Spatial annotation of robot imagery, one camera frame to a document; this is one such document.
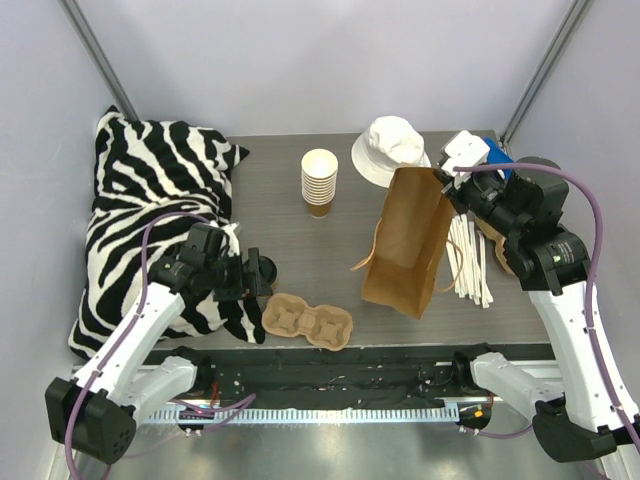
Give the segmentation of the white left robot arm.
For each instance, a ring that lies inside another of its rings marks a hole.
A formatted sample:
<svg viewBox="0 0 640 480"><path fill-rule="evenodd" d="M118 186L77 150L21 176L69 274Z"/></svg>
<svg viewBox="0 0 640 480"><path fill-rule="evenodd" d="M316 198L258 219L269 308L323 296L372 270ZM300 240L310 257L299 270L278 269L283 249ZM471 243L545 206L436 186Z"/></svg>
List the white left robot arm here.
<svg viewBox="0 0 640 480"><path fill-rule="evenodd" d="M213 385L210 358L178 347L153 371L136 374L169 324L199 294L216 302L272 293L277 267L258 248L242 254L235 225L196 223L176 252L143 270L141 292L99 351L69 380L45 391L51 437L68 453L106 465L118 462L137 429L175 397L205 397Z"/></svg>

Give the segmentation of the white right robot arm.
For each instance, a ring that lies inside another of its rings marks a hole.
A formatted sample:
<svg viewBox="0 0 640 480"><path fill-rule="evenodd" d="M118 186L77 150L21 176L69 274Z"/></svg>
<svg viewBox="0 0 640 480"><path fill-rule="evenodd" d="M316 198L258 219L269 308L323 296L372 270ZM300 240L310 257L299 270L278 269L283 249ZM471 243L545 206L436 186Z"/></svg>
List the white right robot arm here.
<svg viewBox="0 0 640 480"><path fill-rule="evenodd" d="M600 319L595 280L603 220L593 193L537 157L502 164L444 158L436 176L457 212L472 213L504 236L507 264L543 321L562 380L548 385L480 344L455 354L455 389L500 397L530 421L558 463L638 445L639 407Z"/></svg>

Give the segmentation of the brown paper bag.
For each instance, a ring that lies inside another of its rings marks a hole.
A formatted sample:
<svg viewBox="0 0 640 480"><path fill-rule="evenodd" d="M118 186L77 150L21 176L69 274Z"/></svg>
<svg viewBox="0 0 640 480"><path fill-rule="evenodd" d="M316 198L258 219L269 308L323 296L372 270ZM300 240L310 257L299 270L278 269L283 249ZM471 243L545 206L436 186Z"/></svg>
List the brown paper bag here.
<svg viewBox="0 0 640 480"><path fill-rule="evenodd" d="M433 168L398 168L387 190L365 268L361 298L419 319L436 290L454 209Z"/></svg>

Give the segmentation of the black plastic cup lid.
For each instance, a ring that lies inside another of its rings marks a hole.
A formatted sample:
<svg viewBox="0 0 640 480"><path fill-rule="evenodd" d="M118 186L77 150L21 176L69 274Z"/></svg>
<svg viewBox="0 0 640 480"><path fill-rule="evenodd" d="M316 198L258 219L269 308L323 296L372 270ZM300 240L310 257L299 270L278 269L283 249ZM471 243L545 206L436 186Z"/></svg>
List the black plastic cup lid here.
<svg viewBox="0 0 640 480"><path fill-rule="evenodd" d="M269 287L273 290L278 276L276 264L269 257L260 256L258 259L258 266L261 285L264 288Z"/></svg>

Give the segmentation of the brown cardboard cup carrier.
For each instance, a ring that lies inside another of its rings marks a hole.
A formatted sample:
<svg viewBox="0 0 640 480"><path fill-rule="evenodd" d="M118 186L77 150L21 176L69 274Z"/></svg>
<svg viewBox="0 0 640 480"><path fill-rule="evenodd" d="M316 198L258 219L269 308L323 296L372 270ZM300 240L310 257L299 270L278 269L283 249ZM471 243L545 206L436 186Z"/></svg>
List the brown cardboard cup carrier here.
<svg viewBox="0 0 640 480"><path fill-rule="evenodd" d="M340 351L347 346L354 323L352 315L342 308L312 307L299 296L277 293L266 304L262 326L272 335L304 336L315 347Z"/></svg>

